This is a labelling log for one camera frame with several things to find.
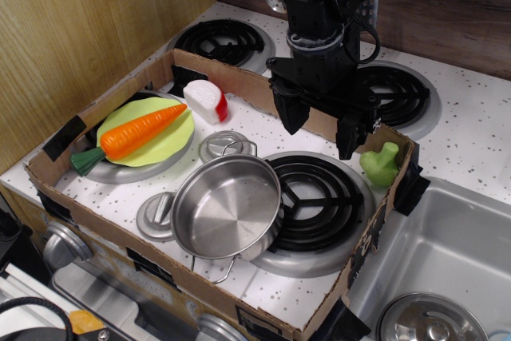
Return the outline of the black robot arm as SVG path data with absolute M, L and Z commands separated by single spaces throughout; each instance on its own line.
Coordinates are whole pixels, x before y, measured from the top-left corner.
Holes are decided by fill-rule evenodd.
M 379 54 L 374 26 L 362 15 L 366 0 L 280 0 L 287 12 L 290 58 L 271 57 L 270 88 L 284 128 L 294 134 L 316 109 L 336 120 L 339 158 L 349 160 L 378 126 L 380 99 L 362 83 L 357 69 Z M 375 39 L 360 54 L 361 33 Z

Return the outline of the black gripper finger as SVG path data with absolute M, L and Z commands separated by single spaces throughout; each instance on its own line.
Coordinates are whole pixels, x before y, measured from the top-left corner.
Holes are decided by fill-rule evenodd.
M 337 121 L 336 146 L 340 160 L 350 160 L 355 150 L 367 137 L 366 114 L 348 111 Z
M 294 135 L 307 122 L 310 106 L 302 101 L 300 95 L 288 96 L 274 91 L 273 99 L 283 127 Z

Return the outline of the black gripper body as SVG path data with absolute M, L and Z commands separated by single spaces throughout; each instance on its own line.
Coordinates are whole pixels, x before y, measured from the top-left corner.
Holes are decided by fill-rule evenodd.
M 282 95 L 300 95 L 310 109 L 341 118 L 348 111 L 377 120 L 379 99 L 362 84 L 356 71 L 362 64 L 358 39 L 349 39 L 327 50 L 300 50 L 292 57 L 271 57 L 271 90 Z

